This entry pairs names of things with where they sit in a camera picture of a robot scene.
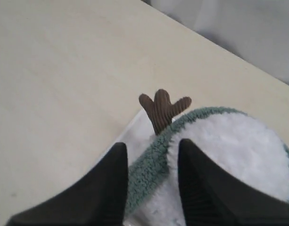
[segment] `green fuzzy trim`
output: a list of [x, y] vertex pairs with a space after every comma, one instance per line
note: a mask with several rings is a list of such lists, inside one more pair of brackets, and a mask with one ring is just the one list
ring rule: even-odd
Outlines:
[[167, 166], [167, 149], [174, 134], [184, 128], [185, 123], [193, 123], [197, 119], [205, 119], [212, 114], [243, 113], [226, 107], [205, 107], [195, 109], [181, 116], [168, 126], [146, 151], [129, 167], [128, 198], [125, 207], [125, 215], [129, 216], [157, 187], [167, 178], [169, 169]]

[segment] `corduroy antler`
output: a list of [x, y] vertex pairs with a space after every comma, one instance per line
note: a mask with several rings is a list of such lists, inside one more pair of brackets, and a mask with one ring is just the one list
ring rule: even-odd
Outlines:
[[154, 101], [146, 94], [139, 96], [139, 102], [151, 120], [156, 135], [172, 123], [173, 117], [182, 113], [191, 104], [190, 97], [183, 97], [171, 104], [169, 94], [164, 89], [155, 93]]

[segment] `beige floor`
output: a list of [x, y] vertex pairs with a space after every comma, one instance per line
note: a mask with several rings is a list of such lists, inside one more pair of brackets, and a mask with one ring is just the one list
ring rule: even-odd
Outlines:
[[86, 173], [158, 88], [289, 145], [289, 87], [138, 0], [0, 1], [0, 225]]

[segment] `white plush fabric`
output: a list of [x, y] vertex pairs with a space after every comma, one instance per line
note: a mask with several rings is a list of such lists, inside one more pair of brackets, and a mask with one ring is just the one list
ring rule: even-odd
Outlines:
[[[215, 114], [187, 123], [172, 137], [167, 155], [170, 176], [135, 212], [133, 218], [138, 221], [148, 226], [185, 226], [177, 183], [178, 144], [182, 138], [194, 141], [219, 166], [248, 185], [289, 200], [289, 158], [275, 132], [240, 113]], [[125, 141], [128, 147], [139, 147], [137, 152], [141, 153], [152, 139], [144, 139], [141, 145], [139, 141]]]

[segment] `plush toy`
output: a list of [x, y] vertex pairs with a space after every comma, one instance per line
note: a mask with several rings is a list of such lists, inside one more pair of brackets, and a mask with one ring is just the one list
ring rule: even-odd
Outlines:
[[277, 134], [247, 114], [225, 107], [195, 109], [172, 123], [191, 104], [171, 104], [160, 89], [140, 104], [156, 136], [143, 141], [144, 153], [129, 167], [127, 218], [150, 226], [185, 226], [177, 178], [178, 144], [191, 139], [205, 154], [251, 187], [289, 202], [289, 149]]

